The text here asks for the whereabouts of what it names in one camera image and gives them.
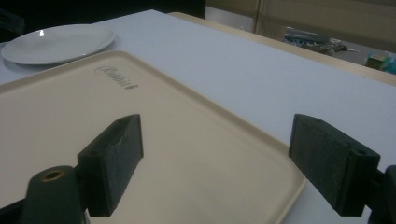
beige tray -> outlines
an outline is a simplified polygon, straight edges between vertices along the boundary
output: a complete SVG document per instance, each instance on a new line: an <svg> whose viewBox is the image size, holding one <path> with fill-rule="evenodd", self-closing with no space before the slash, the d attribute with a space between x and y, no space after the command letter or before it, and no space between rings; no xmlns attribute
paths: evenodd
<svg viewBox="0 0 396 224"><path fill-rule="evenodd" d="M139 113L145 157L112 217L95 223L279 223L305 179L287 146L123 52L0 86L0 206Z"/></svg>

black clamp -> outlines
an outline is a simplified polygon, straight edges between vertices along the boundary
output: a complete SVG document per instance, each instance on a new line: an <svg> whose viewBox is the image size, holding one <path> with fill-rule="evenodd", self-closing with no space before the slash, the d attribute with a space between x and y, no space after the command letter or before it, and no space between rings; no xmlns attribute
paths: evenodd
<svg viewBox="0 0 396 224"><path fill-rule="evenodd" d="M289 157L342 217L370 207L372 224L396 223L396 165L377 170L380 156L320 119L295 115Z"/></svg>
<svg viewBox="0 0 396 224"><path fill-rule="evenodd" d="M0 209L0 223L89 223L109 217L143 158L140 116L117 119L78 153L78 165L42 171L26 198Z"/></svg>

table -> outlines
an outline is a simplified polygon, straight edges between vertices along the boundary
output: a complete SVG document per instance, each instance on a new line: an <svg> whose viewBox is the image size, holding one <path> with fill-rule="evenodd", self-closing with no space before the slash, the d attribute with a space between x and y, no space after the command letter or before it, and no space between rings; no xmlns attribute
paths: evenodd
<svg viewBox="0 0 396 224"><path fill-rule="evenodd" d="M302 113L377 151L380 170L396 161L391 75L182 14L151 10L98 24L117 36L106 50L133 54L286 144ZM2 59L0 83L48 68ZM366 223L369 214L339 217L308 183L284 223Z"/></svg>

screw hole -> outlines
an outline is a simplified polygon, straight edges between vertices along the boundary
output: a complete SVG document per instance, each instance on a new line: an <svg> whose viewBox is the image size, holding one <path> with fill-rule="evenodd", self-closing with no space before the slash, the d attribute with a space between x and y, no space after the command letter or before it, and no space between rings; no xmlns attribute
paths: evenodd
<svg viewBox="0 0 396 224"><path fill-rule="evenodd" d="M43 177L41 177L41 180L43 182L50 182L50 181L53 181L53 180L61 178L63 175L64 175L64 171L62 171L62 170L53 170L53 171L49 171Z"/></svg>

white plate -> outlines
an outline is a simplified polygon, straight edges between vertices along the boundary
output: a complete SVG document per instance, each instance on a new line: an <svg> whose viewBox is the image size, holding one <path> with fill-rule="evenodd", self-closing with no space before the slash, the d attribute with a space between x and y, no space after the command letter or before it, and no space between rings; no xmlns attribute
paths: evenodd
<svg viewBox="0 0 396 224"><path fill-rule="evenodd" d="M14 63L66 63L104 49L113 40L114 34L99 25L65 25L20 36L1 53Z"/></svg>

